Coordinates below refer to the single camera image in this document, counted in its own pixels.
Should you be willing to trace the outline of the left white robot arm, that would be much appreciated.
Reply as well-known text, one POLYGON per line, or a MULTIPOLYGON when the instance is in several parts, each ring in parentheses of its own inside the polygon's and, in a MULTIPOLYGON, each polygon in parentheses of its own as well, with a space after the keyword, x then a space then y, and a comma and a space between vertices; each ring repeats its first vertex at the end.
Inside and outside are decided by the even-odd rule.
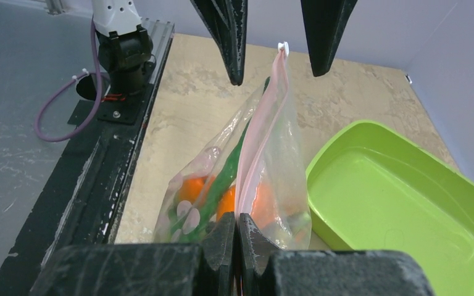
MULTIPOLYGON (((230 83, 244 79, 247 1, 192 1, 218 46, 230 83)), ((310 65, 315 77, 330 71, 356 1, 301 1, 310 65)), ((146 79, 144 64, 153 43, 133 1, 93 1, 92 42, 96 63, 110 76, 115 94, 140 92, 146 79)))

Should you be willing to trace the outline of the clear zip top bag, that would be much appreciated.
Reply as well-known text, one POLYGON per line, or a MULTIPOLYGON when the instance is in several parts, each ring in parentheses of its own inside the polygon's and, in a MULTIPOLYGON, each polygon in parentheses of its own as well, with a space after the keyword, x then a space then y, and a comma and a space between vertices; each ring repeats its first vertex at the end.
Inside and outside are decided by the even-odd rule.
POLYGON ((289 45, 221 132, 168 183, 153 240, 199 242, 226 213, 248 214, 281 249, 306 249, 311 217, 289 45))

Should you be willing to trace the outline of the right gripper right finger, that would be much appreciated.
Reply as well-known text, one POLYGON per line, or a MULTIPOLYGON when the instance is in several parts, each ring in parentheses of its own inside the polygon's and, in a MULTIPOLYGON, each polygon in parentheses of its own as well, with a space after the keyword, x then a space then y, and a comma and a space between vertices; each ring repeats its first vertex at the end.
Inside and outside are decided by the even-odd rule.
POLYGON ((280 249, 255 224, 250 214, 238 219, 238 292, 240 295, 275 295, 270 257, 280 249))

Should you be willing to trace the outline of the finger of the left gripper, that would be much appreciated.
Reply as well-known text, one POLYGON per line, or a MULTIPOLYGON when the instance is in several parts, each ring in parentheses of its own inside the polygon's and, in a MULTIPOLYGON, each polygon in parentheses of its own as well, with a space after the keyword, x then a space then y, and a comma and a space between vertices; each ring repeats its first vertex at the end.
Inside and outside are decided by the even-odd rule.
POLYGON ((191 0, 218 46, 230 83, 244 80, 247 33, 247 0, 191 0))
POLYGON ((314 77, 330 71, 357 0, 301 0, 310 66, 314 77))

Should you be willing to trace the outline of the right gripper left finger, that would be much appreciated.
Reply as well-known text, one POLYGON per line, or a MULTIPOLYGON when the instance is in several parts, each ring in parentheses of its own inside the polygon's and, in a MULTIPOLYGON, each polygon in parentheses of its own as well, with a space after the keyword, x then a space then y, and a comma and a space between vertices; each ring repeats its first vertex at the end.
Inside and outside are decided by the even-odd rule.
POLYGON ((203 239, 199 295, 231 295, 235 281, 235 214, 226 212, 203 239))

